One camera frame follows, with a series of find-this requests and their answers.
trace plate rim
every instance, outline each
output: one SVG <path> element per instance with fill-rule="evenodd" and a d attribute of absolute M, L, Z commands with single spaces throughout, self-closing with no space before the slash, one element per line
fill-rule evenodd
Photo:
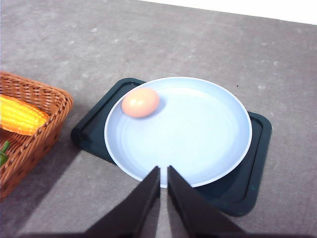
<path fill-rule="evenodd" d="M 198 187 L 198 186 L 202 186 L 202 185 L 206 185 L 208 183 L 211 183 L 211 182 L 214 182 L 224 176 L 226 176 L 228 173 L 230 173 L 231 171 L 233 171 L 240 163 L 241 161 L 244 159 L 244 157 L 246 156 L 246 154 L 248 153 L 248 150 L 250 148 L 250 145 L 251 145 L 251 139 L 252 139 L 252 124 L 251 124 L 251 119 L 250 119 L 250 116 L 248 114 L 248 111 L 247 109 L 245 108 L 245 106 L 243 105 L 243 103 L 233 94 L 231 93 L 229 90 L 227 90 L 226 88 L 214 83 L 214 82 L 210 82 L 208 80 L 205 80 L 205 79 L 200 79 L 200 78 L 195 78 L 195 77 L 188 77 L 188 76 L 175 76 L 175 77 L 164 77 L 164 78 L 158 78 L 158 79 L 154 79 L 154 80 L 151 80 L 151 81 L 148 81 L 148 82 L 145 82 L 135 88 L 133 88 L 132 90 L 130 90 L 129 92 L 127 92 L 126 94 L 124 94 L 114 105 L 113 107 L 111 108 L 107 118 L 106 118 L 106 122 L 105 122 L 105 128 L 104 128 L 104 141 L 105 141 L 105 144 L 106 144 L 106 148 L 109 152 L 109 155 L 111 156 L 111 158 L 113 159 L 113 161 L 116 163 L 116 165 L 118 165 L 119 168 L 121 168 L 126 174 L 128 174 L 129 176 L 131 176 L 132 178 L 138 180 L 138 181 L 142 181 L 143 178 L 140 178 L 139 176 L 136 176 L 134 175 L 133 173 L 129 172 L 127 169 L 125 169 L 121 163 L 119 163 L 116 159 L 116 157 L 113 155 L 112 153 L 112 150 L 110 148 L 110 145 L 108 143 L 108 140 L 106 139 L 106 135 L 107 135 L 107 128 L 108 128 L 108 122 L 109 122 L 109 119 L 112 115 L 112 112 L 114 111 L 114 109 L 117 107 L 117 105 L 123 100 L 123 98 L 130 92 L 134 91 L 134 90 L 137 90 L 138 88 L 142 88 L 144 87 L 145 85 L 148 85 L 150 83 L 153 83 L 153 82 L 156 82 L 156 81 L 163 81 L 163 80 L 167 80 L 167 79 L 193 79 L 193 80 L 196 80 L 196 81 L 202 81 L 204 83 L 209 83 L 209 84 L 212 84 L 213 86 L 216 86 L 218 88 L 220 88 L 221 90 L 224 90 L 226 93 L 228 93 L 236 102 L 238 102 L 238 104 L 240 105 L 240 107 L 242 108 L 246 118 L 247 118 L 247 121 L 248 121 L 248 127 L 249 127 L 249 138 L 248 138 L 248 143 L 247 143 L 247 146 L 244 150 L 244 152 L 242 153 L 242 155 L 240 156 L 239 160 L 237 160 L 237 162 L 232 165 L 229 169 L 227 169 L 226 171 L 224 171 L 223 173 L 221 173 L 220 175 L 212 178 L 212 179 L 209 179 L 209 180 L 206 180 L 206 181 L 203 181 L 203 182 L 198 182 L 198 183 L 194 183 L 194 184 L 190 184 L 191 187 Z M 160 187 L 162 188 L 167 188 L 167 183 L 166 184 L 161 184 L 160 183 Z"/>

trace brown egg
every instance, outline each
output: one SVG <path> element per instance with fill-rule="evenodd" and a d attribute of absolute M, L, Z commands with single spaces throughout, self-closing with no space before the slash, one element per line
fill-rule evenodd
<path fill-rule="evenodd" d="M 159 105 L 159 95 L 151 88 L 131 91 L 122 100 L 123 112 L 133 118 L 142 118 L 153 113 Z"/>

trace plate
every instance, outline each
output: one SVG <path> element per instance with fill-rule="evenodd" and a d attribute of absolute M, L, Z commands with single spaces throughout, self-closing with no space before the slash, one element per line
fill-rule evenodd
<path fill-rule="evenodd" d="M 131 118 L 113 106 L 105 124 L 105 143 L 114 162 L 142 181 L 155 166 L 167 187 L 172 165 L 192 186 L 216 181 L 243 160 L 252 138 L 243 104 L 223 87 L 197 78 L 168 77 L 144 83 L 159 97 L 158 108 L 144 118 Z"/>

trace tray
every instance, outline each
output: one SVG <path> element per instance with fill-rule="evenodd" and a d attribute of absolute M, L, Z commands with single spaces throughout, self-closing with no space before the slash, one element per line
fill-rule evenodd
<path fill-rule="evenodd" d="M 113 105 L 125 93 L 145 83 L 135 78 L 118 81 L 73 128 L 73 143 L 93 155 L 113 163 L 104 140 L 104 126 Z M 259 191 L 271 124 L 265 117 L 249 112 L 252 123 L 250 149 L 231 173 L 221 179 L 194 188 L 220 211 L 230 216 L 243 216 L 254 207 Z"/>

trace yellow corn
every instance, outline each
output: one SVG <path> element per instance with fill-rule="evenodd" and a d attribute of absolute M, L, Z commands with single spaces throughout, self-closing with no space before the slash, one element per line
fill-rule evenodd
<path fill-rule="evenodd" d="M 1 128 L 21 135 L 33 135 L 49 115 L 14 97 L 0 95 Z"/>

